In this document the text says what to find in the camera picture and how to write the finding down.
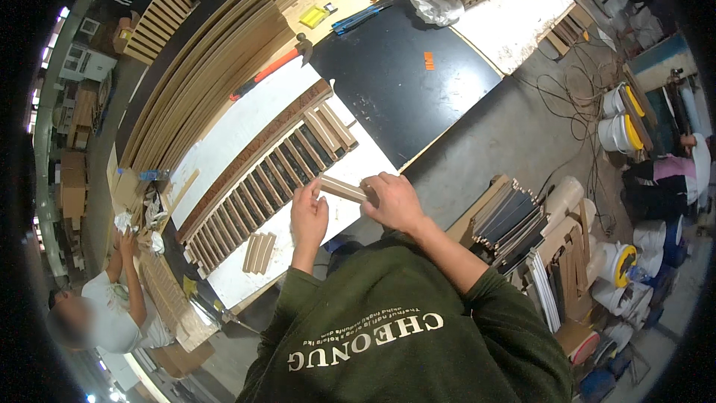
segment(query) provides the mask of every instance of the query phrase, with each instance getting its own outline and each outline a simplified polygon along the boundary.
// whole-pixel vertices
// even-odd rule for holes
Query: black panel
[[[399,168],[500,76],[451,29],[420,20],[409,0],[377,4],[387,2],[394,4],[352,31],[317,43],[311,65],[336,79],[336,95]],[[424,52],[433,53],[434,71],[425,70]]]

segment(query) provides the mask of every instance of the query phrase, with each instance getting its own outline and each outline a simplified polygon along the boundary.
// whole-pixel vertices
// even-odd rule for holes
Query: plastic bottle
[[[124,169],[117,168],[117,173],[120,175],[124,172]],[[172,176],[172,170],[170,169],[148,169],[144,172],[139,172],[140,181],[168,181]]]
[[[651,277],[647,270],[643,269],[641,266],[633,265],[629,268],[629,270],[626,272],[626,276],[631,280],[632,282],[648,282],[653,277]]]

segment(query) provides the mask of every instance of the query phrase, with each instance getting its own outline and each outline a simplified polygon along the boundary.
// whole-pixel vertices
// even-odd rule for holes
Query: concrete floor
[[[588,177],[594,161],[591,146],[588,141],[576,140],[571,133],[574,130],[577,137],[583,137],[584,128],[577,125],[572,128],[570,120],[554,116],[537,89],[527,83],[535,84],[538,76],[548,74],[564,84],[567,72],[566,86],[571,95],[588,97],[595,94],[592,86],[571,66],[583,67],[588,75],[598,78],[595,80],[597,84],[608,84],[613,80],[609,67],[600,70],[598,66],[611,66],[614,54],[599,41],[594,41],[593,44],[580,44],[555,63],[548,58],[551,56],[549,48],[544,45],[541,48],[542,51],[527,59],[514,76],[505,78],[405,172],[415,185],[426,214],[441,227],[448,228],[458,219],[487,188],[490,178],[500,173],[516,178],[523,187],[535,193],[560,165],[562,167],[552,176],[551,184],[558,183],[565,175],[575,176],[585,187],[590,183]],[[110,246],[108,230],[112,207],[105,175],[107,158],[123,111],[143,69],[144,65],[138,61],[122,57],[114,71],[117,91],[110,103],[104,130],[89,143],[91,190],[83,242],[85,252],[90,253],[87,255],[88,268],[93,272],[100,271]],[[540,79],[540,85],[554,94],[566,96],[564,90],[545,77]],[[575,113],[570,103],[553,97],[546,97],[546,101],[554,113],[568,116]],[[596,157],[595,165],[599,182],[596,189],[588,190],[588,193],[596,196],[599,212],[609,217],[602,218],[604,227],[596,223],[593,233],[599,240],[631,242],[631,225],[619,200],[619,171],[604,155]],[[345,233],[368,244],[377,240],[381,231],[378,224],[363,218]],[[319,257],[317,263],[327,263],[326,253]],[[317,268],[317,275],[320,274],[325,275],[325,268]],[[277,296],[278,290],[273,288],[249,306],[240,318],[263,329],[269,323]],[[200,381],[213,394],[213,401],[232,402],[244,385],[248,367],[255,360],[258,336],[242,327],[230,327],[213,336],[210,342],[216,353],[193,374],[192,379]]]

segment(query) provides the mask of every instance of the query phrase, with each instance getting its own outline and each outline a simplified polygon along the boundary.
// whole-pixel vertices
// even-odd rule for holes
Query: green sweatshirt
[[[237,401],[569,402],[571,387],[560,345],[501,275],[461,298],[391,238],[324,282],[289,270]]]

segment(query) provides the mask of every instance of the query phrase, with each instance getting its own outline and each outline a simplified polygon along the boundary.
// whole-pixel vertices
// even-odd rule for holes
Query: workbench
[[[327,175],[358,184],[363,177],[380,171],[398,174],[497,86],[503,76],[513,73],[574,6],[572,0],[487,0],[471,8],[453,28],[438,28],[417,18],[407,0],[391,1],[392,7],[343,36],[334,35],[331,24],[363,10],[370,0],[301,0],[283,12],[289,26],[296,32],[305,32],[315,45],[310,65],[301,68],[301,60],[293,60],[237,103],[227,99],[213,127],[187,153],[172,177],[170,204],[191,175],[196,170],[200,172],[176,203],[172,216],[175,226],[181,226],[242,147],[321,76],[336,79],[335,96],[327,103],[350,126],[359,142]],[[298,16],[309,5],[326,3],[332,3],[338,12],[315,29],[298,22]],[[194,11],[197,12],[208,11],[201,10],[200,5]],[[175,33],[164,50],[173,49],[171,43],[178,40],[182,30]],[[278,50],[266,65],[292,49],[293,44]],[[434,71],[425,69],[424,52],[433,52]],[[171,53],[161,56],[170,58]],[[155,64],[159,62],[163,61],[157,58]],[[117,133],[119,155],[143,102],[158,81],[152,70],[148,69],[138,85]],[[329,240],[358,219],[360,211],[351,201],[333,196],[327,199],[331,212],[326,236]],[[290,209],[290,205],[282,208],[259,230],[277,235],[266,274],[242,271],[247,243],[210,273],[208,282],[223,305],[234,313],[245,309],[289,267],[293,252]]]

